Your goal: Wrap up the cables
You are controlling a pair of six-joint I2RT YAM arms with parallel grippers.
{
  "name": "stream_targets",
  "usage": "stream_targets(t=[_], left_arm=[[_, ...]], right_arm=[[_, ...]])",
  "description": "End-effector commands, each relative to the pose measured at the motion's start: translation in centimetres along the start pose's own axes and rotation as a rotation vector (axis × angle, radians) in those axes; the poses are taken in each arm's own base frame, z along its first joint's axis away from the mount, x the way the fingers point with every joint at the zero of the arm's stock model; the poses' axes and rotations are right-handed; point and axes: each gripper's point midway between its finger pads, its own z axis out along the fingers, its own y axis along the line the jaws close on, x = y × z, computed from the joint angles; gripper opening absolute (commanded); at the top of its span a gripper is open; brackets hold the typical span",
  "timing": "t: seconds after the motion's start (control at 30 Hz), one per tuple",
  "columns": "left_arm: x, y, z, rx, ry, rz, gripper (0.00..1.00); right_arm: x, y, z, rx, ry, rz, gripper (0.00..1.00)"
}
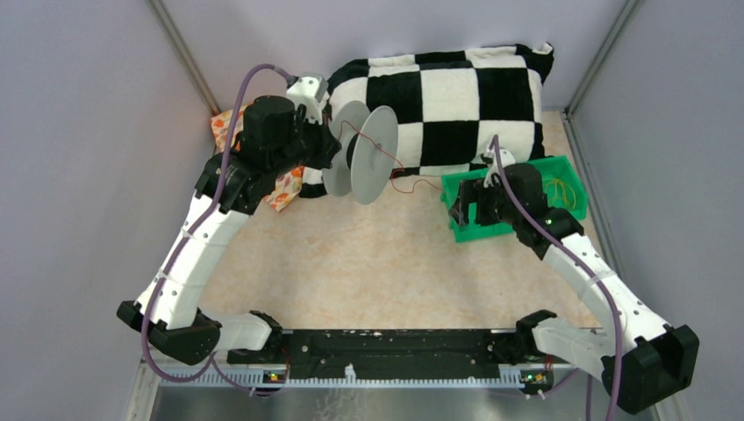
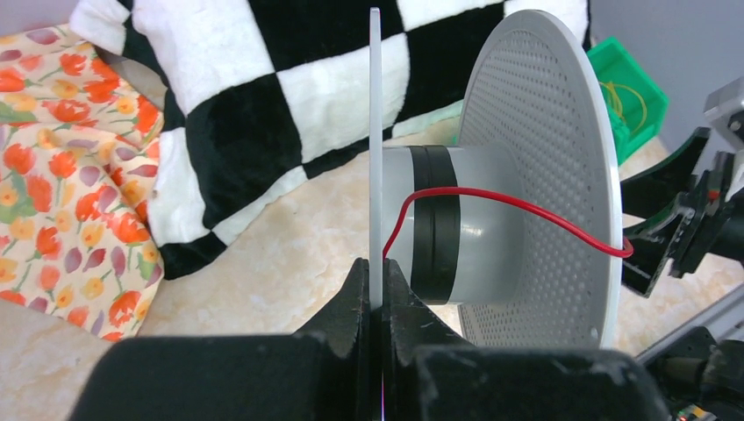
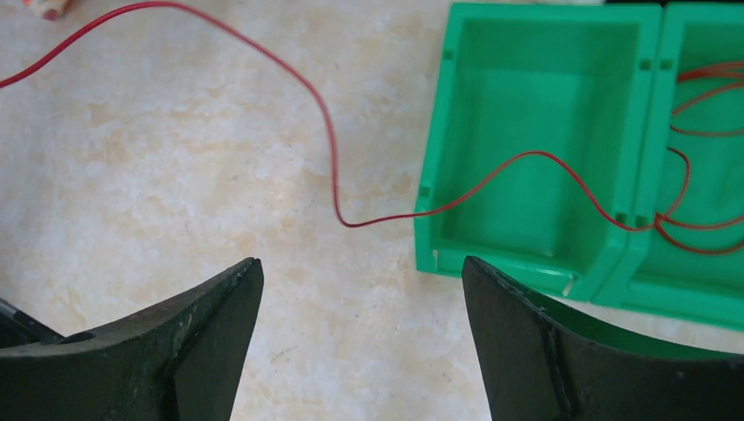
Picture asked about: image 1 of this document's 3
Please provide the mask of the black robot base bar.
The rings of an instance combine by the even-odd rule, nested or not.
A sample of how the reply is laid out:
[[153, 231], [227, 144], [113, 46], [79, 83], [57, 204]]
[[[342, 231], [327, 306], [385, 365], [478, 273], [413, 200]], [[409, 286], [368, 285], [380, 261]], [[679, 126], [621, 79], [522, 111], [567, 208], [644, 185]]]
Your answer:
[[288, 368], [292, 380], [339, 379], [347, 367], [360, 380], [496, 379], [503, 366], [546, 359], [510, 329], [294, 330], [265, 350], [227, 354], [230, 365]]

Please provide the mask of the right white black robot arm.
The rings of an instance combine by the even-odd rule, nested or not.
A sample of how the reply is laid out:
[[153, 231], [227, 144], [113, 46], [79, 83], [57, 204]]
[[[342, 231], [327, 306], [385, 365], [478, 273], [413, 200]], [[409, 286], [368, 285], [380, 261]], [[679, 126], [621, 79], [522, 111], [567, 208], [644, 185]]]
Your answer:
[[566, 157], [492, 166], [441, 179], [459, 241], [514, 233], [576, 293], [595, 334], [541, 310], [519, 320], [517, 355], [560, 358], [602, 382], [611, 412], [636, 414], [687, 389], [700, 341], [650, 310], [599, 254], [582, 226], [588, 197]]

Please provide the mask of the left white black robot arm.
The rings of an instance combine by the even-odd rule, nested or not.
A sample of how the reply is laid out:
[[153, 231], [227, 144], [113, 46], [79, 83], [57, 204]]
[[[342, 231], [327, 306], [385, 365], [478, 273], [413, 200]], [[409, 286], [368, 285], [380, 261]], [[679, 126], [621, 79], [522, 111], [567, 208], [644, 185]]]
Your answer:
[[167, 259], [137, 299], [118, 307], [143, 348], [190, 366], [217, 350], [242, 349], [265, 363], [278, 357], [282, 341], [272, 318], [253, 311], [216, 320], [198, 304], [233, 236], [275, 190], [276, 179], [302, 166], [330, 167], [340, 143], [328, 127], [327, 102], [260, 96], [243, 110], [233, 145], [205, 163]]

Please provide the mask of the grey perforated cable spool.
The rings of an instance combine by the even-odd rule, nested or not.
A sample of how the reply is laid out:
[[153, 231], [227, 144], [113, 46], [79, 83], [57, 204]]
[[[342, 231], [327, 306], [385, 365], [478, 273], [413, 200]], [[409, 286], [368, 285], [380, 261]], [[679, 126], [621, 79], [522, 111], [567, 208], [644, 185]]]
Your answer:
[[341, 149], [322, 171], [326, 192], [353, 194], [360, 204], [373, 203], [383, 192], [397, 157], [398, 122], [387, 105], [370, 110], [361, 101], [345, 104], [330, 124]]

